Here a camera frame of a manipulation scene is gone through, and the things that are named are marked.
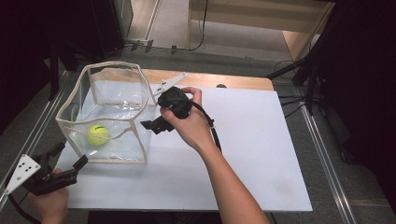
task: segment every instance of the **finger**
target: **finger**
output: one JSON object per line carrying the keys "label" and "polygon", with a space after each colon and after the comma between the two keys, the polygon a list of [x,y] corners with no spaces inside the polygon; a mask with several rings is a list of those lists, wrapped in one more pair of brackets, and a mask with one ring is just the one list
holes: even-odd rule
{"label": "finger", "polygon": [[178,118],[175,116],[172,110],[167,107],[162,107],[160,111],[163,118],[175,127],[175,123],[177,123]]}
{"label": "finger", "polygon": [[191,93],[192,100],[198,105],[202,105],[202,91],[194,87],[186,87],[181,89],[184,93]]}
{"label": "finger", "polygon": [[60,174],[62,172],[62,169],[61,168],[56,168],[54,171],[53,171],[53,173],[55,173],[55,174]]}
{"label": "finger", "polygon": [[27,194],[27,198],[30,199],[30,200],[34,200],[36,197],[37,197],[37,196],[35,196],[32,192],[29,192],[29,193]]}

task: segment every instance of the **black cable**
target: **black cable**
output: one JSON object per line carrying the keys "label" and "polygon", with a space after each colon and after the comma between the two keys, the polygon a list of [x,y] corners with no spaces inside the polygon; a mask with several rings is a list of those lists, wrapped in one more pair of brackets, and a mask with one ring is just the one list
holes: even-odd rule
{"label": "black cable", "polygon": [[18,205],[21,205],[21,203],[23,203],[23,201],[26,199],[27,195],[29,194],[29,191],[27,191],[25,193],[25,195],[23,196],[23,198],[18,202]]}
{"label": "black cable", "polygon": [[218,133],[216,132],[216,129],[215,129],[215,124],[214,124],[215,121],[213,119],[211,119],[207,115],[206,111],[200,105],[195,103],[194,101],[185,100],[185,99],[162,100],[162,103],[174,103],[175,101],[179,101],[179,102],[183,102],[183,103],[187,103],[187,104],[193,105],[193,106],[195,106],[195,108],[197,108],[198,110],[200,110],[204,114],[204,116],[205,116],[205,118],[207,120],[207,124],[210,127],[210,131],[212,132],[213,140],[215,141],[216,146],[221,151],[221,145],[220,145],[220,141],[219,141],[219,136],[218,136]]}
{"label": "black cable", "polygon": [[[7,179],[6,179],[6,184],[9,183],[9,180],[11,179],[11,176],[12,176],[12,173],[10,173],[10,174],[8,175],[8,177],[7,177]],[[40,221],[38,221],[37,219],[35,219],[34,217],[32,217],[31,215],[29,215],[28,213],[26,213],[26,212],[20,207],[20,204],[23,202],[23,200],[25,199],[26,196],[27,196],[27,193],[26,193],[26,195],[22,198],[22,200],[21,200],[19,203],[17,203],[17,201],[15,200],[14,196],[12,195],[12,193],[8,194],[9,201],[12,203],[12,205],[14,205],[15,209],[17,210],[17,212],[18,212],[23,218],[25,218],[26,220],[28,220],[28,221],[30,221],[30,222],[32,222],[32,223],[34,223],[34,224],[40,224],[40,223],[41,223]]]}
{"label": "black cable", "polygon": [[203,36],[203,38],[204,38],[204,32],[202,32],[202,29],[201,29],[201,21],[200,20],[198,20],[198,28],[199,28],[199,33]]}
{"label": "black cable", "polygon": [[38,221],[37,219],[35,219],[34,217],[30,216],[29,214],[27,214],[17,203],[17,201],[15,201],[14,196],[12,196],[12,194],[8,195],[9,200],[11,201],[12,205],[14,205],[15,209],[17,209],[17,212],[26,220],[34,223],[34,224],[40,224],[41,222]]}
{"label": "black cable", "polygon": [[270,213],[272,220],[274,221],[274,224],[277,224],[276,218],[274,216],[274,213]]}
{"label": "black cable", "polygon": [[195,49],[189,49],[189,51],[194,51],[198,48],[201,47],[201,45],[204,43],[204,39],[205,39],[205,22],[206,22],[206,13],[207,13],[207,3],[209,2],[209,0],[206,0],[206,6],[205,6],[205,14],[204,14],[204,22],[202,24],[202,39],[201,39],[201,43],[198,45],[198,47],[196,47]]}
{"label": "black cable", "polygon": [[290,105],[290,104],[293,104],[293,103],[300,102],[301,100],[302,100],[302,99],[297,99],[297,100],[293,100],[293,101],[287,101],[287,102],[285,102],[285,103],[281,103],[280,105],[281,105],[281,106]]}
{"label": "black cable", "polygon": [[[294,61],[291,61],[291,60],[280,61],[280,62],[278,62],[278,63],[275,64],[275,66],[274,66],[274,71],[276,71],[276,67],[277,67],[280,63],[285,63],[285,62],[294,63]],[[291,80],[291,78],[285,78],[285,77],[282,77],[282,76],[279,76],[279,77],[282,78],[282,79]]]}
{"label": "black cable", "polygon": [[198,47],[196,47],[195,49],[169,49],[169,48],[162,48],[162,47],[149,47],[149,46],[145,46],[142,44],[137,44],[138,47],[143,47],[143,48],[150,48],[150,49],[165,49],[165,50],[172,50],[172,51],[195,51],[198,48],[200,48],[202,46],[202,44],[204,43],[204,39],[205,39],[205,22],[206,22],[206,14],[207,14],[207,5],[208,5],[209,0],[206,0],[206,5],[205,5],[205,14],[204,14],[204,20],[203,20],[203,25],[202,25],[202,38],[201,38],[201,42],[198,45]]}
{"label": "black cable", "polygon": [[111,56],[113,56],[115,53],[120,52],[120,51],[123,51],[123,50],[128,49],[128,48],[131,48],[131,47],[132,47],[132,46],[124,46],[122,49],[116,49],[116,50],[113,50],[113,51],[111,51],[111,52],[106,53],[105,56],[106,56],[107,58],[108,58],[108,57],[111,57]]}
{"label": "black cable", "polygon": [[303,105],[305,105],[305,104],[299,105],[297,108],[295,108],[293,111],[291,111],[288,115],[285,116],[285,119],[286,119],[288,116],[292,115],[294,112],[296,112],[296,111],[297,111],[300,107],[302,107]]}
{"label": "black cable", "polygon": [[299,96],[299,95],[290,95],[290,96],[282,96],[282,95],[280,95],[280,96],[278,96],[278,98],[279,99],[281,99],[281,98],[304,98],[303,96]]}

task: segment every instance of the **white paper sheet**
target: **white paper sheet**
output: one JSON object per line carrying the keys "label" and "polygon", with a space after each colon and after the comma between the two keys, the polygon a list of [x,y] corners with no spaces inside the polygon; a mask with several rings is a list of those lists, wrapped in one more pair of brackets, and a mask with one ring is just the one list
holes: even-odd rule
{"label": "white paper sheet", "polygon": [[[224,157],[262,210],[312,211],[276,92],[199,88]],[[77,159],[66,144],[58,167]],[[151,136],[148,164],[89,163],[69,189],[70,208],[218,210],[204,163],[176,131]]]}

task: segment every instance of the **yellow tennis ball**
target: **yellow tennis ball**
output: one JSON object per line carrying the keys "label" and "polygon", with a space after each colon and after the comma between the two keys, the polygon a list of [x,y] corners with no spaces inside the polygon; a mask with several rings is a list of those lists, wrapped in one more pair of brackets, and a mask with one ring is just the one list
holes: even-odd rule
{"label": "yellow tennis ball", "polygon": [[93,146],[99,147],[107,142],[108,130],[102,125],[92,125],[86,135],[87,142]]}

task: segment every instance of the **wooden panel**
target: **wooden panel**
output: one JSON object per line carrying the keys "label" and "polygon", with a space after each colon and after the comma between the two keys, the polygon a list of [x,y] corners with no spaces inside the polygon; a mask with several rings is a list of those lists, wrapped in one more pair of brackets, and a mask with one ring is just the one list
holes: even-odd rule
{"label": "wooden panel", "polygon": [[[317,26],[318,13],[327,4],[312,0],[211,0],[206,20],[304,32],[307,26]],[[191,0],[191,20],[202,20],[204,11],[205,1]]]}
{"label": "wooden panel", "polygon": [[[162,83],[163,80],[180,76],[181,72],[143,69],[149,83]],[[204,73],[189,73],[187,77],[178,82],[186,86],[216,87],[223,84],[232,89],[248,89],[259,91],[273,91],[274,86],[270,79],[264,77],[235,77]]]}
{"label": "wooden panel", "polygon": [[312,25],[305,26],[303,32],[283,31],[283,36],[285,36],[291,58],[295,62],[304,56],[304,51],[308,48],[312,38],[316,34],[321,34],[333,6],[334,3],[327,3],[318,11],[317,19],[312,22]]}

